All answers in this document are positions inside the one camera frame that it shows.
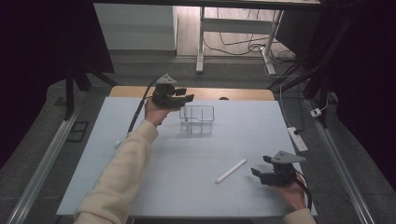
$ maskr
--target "wall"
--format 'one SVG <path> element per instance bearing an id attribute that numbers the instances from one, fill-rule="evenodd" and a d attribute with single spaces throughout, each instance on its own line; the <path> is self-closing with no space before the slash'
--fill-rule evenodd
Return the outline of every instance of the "wall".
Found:
<path id="1" fill-rule="evenodd" d="M 94 6 L 108 49 L 176 49 L 175 7 L 123 4 Z"/>

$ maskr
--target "table leg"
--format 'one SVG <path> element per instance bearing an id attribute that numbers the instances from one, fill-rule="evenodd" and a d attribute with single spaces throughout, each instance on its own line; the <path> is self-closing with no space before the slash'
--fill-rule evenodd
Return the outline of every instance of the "table leg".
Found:
<path id="1" fill-rule="evenodd" d="M 273 26 L 272 26 L 272 29 L 271 29 L 271 33 L 268 36 L 267 44 L 265 45 L 265 48 L 261 49 L 262 57 L 264 58 L 265 67 L 267 68 L 269 76 L 276 75 L 276 71 L 275 71 L 274 66 L 272 64 L 269 52 L 270 52 L 270 49 L 271 49 L 271 45 L 272 45 L 272 43 L 274 41 L 274 37 L 275 37 L 276 30 L 277 30 L 277 27 L 279 25 L 282 13 L 283 13 L 282 10 L 277 12 L 277 15 L 275 17 L 275 20 L 274 20 L 274 23 L 273 23 Z"/>
<path id="2" fill-rule="evenodd" d="M 204 26 L 205 26 L 205 8 L 201 7 L 201 19 L 199 27 L 199 44 L 197 54 L 196 73 L 204 72 Z"/>

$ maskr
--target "beige sleeve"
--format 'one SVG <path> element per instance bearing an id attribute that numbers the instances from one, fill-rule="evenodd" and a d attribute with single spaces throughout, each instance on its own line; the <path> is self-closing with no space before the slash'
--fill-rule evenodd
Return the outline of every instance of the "beige sleeve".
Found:
<path id="1" fill-rule="evenodd" d="M 300 209 L 283 217 L 286 224 L 316 224 L 309 209 Z"/>
<path id="2" fill-rule="evenodd" d="M 157 129 L 146 120 L 142 120 L 135 132 L 128 133 L 94 188 L 82 199 L 75 213 L 75 223 L 127 221 L 157 136 Z"/>

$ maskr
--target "aluminum rail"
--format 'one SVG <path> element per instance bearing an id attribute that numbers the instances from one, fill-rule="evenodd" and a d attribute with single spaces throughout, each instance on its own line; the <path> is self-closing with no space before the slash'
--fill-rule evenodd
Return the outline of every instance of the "aluminum rail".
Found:
<path id="1" fill-rule="evenodd" d="M 308 111 L 314 109 L 307 100 L 305 100 L 305 105 Z M 345 164 L 342 155 L 337 148 L 337 145 L 332 139 L 332 135 L 330 134 L 329 130 L 322 127 L 321 123 L 317 119 L 315 120 L 315 124 L 319 135 L 329 152 L 329 156 L 332 159 L 335 170 L 337 171 L 341 181 L 344 184 L 346 193 L 349 195 L 352 204 L 355 207 L 356 213 L 361 220 L 361 223 L 375 224 L 375 220 L 370 212 L 370 209 L 366 201 L 364 201 L 364 198 L 361 195 L 361 191 L 353 180 L 352 175 L 350 174 L 347 165 Z"/>
<path id="2" fill-rule="evenodd" d="M 41 187 L 43 186 L 50 169 L 52 168 L 53 163 L 58 157 L 59 151 L 64 144 L 66 136 L 69 134 L 74 122 L 76 121 L 86 94 L 87 93 L 83 91 L 80 91 L 77 94 L 74 112 L 71 114 L 69 120 L 64 120 L 62 122 L 58 132 L 53 137 L 51 143 L 49 144 L 49 148 L 43 156 L 43 159 L 41 159 L 41 162 L 35 169 L 35 173 L 27 184 L 17 205 L 14 207 L 11 216 L 8 218 L 7 224 L 22 224 L 26 219 L 33 203 L 35 202 L 35 198 L 41 190 Z"/>

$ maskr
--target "power strip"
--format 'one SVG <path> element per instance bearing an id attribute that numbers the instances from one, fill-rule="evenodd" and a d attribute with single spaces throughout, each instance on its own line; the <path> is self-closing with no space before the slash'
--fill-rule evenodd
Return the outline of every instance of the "power strip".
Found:
<path id="1" fill-rule="evenodd" d="M 299 152 L 306 152 L 308 148 L 306 147 L 303 138 L 299 134 L 295 134 L 294 131 L 296 131 L 296 128 L 291 127 L 288 128 L 291 140 L 293 141 L 294 145 L 297 147 L 297 150 Z"/>

